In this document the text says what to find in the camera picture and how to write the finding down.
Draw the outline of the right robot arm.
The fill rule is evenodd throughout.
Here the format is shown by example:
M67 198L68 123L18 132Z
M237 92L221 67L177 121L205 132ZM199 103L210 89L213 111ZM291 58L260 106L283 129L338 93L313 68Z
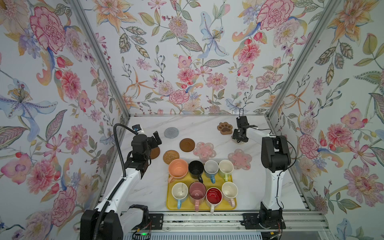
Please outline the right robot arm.
M257 216L249 215L243 222L248 226L261 229L284 229L283 203L281 193L283 178L291 167L291 154L288 140L284 136L267 134L255 125L250 125L246 116L236 118L237 128L232 139L235 143L247 143L249 140L261 145L261 163L266 170L266 187Z

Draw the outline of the brown paw coaster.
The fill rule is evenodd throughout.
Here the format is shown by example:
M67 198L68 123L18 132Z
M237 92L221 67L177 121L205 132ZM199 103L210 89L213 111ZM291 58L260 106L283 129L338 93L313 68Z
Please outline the brown paw coaster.
M217 129L222 135L231 135L233 133L233 126L228 122L220 122Z

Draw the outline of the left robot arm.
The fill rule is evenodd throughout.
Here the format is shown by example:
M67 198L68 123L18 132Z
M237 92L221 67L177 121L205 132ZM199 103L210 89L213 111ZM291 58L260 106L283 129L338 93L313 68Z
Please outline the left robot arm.
M118 128L121 127L134 135L132 150L127 158L123 157ZM162 140L158 132L148 137L140 125L129 128L123 124L113 126L115 146L117 148L122 175L114 188L94 209L86 210L81 217L81 240L122 240L125 233L134 235L147 229L152 223L147 206L131 205L127 207L129 193L143 178L152 163L151 152Z

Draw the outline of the grey round coaster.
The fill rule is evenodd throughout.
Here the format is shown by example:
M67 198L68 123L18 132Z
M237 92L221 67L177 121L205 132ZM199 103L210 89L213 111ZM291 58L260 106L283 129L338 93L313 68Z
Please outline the grey round coaster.
M174 139L179 135L179 130L175 127L169 127L164 131L164 136L168 139Z

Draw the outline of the patterned round white coaster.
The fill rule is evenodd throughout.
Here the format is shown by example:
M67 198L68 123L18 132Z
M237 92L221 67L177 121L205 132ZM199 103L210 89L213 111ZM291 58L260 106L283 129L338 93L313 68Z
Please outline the patterned round white coaster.
M232 135L232 141L233 141L235 144L241 145L241 144L246 143L248 140L247 140L247 138L244 137L244 136Z

